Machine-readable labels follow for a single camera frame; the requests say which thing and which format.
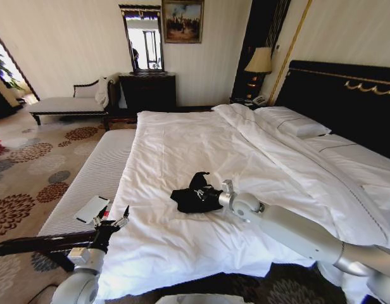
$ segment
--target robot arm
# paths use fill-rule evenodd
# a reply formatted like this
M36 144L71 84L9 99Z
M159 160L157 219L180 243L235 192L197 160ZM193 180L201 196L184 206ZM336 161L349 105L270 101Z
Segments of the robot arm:
M222 184L219 203L238 217L258 225L278 242L304 257L327 262L343 272L368 277L367 286L390 304L390 250L342 242L321 225L277 205L264 205L252 194L236 194L232 181Z
M98 280L103 259L108 252L111 235L127 224L129 206L119 220L100 221L94 218L97 234L87 248L73 248L68 255L77 266L74 273L63 281L53 294L52 304L91 304L98 293Z

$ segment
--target white duvet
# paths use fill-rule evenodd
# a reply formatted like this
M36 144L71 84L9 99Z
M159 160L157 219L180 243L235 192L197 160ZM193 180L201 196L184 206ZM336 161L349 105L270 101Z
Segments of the white duvet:
M184 214L170 199L199 171L220 189L232 179L355 244L390 248L390 225L368 196L296 137L271 128L248 108L233 104L204 113L142 112L110 219L130 205L130 222L110 240L99 280L99 299L138 295L219 272L265 276L272 262L313 262L243 222L227 209ZM350 302L368 289L343 276Z

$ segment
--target pillow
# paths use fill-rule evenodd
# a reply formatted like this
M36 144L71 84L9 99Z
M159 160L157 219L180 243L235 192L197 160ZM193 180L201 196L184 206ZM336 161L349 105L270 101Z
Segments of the pillow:
M304 142L360 185L390 223L390 159L334 134Z
M95 101L104 108L108 105L108 81L100 77L98 80L98 90L95 93Z
M324 125L284 106L258 108L255 113L278 130L297 137L316 137L331 132Z

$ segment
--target lampshade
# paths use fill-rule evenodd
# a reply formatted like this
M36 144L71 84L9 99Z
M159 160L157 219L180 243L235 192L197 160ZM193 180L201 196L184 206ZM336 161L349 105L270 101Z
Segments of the lampshade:
M258 47L246 68L247 72L270 73L271 70L271 48Z

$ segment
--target patterned carpet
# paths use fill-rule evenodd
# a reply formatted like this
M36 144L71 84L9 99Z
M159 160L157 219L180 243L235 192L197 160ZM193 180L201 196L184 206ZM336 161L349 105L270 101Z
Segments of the patterned carpet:
M113 129L134 127L118 124ZM43 117L24 110L0 120L0 242L35 236L104 134L99 118ZM67 277L38 253L0 257L0 303L28 303L43 287ZM47 288L31 303L50 303ZM217 274L109 303L155 303L177 293L223 293L269 304L343 304L343 292L316 267L273 265L266 278Z

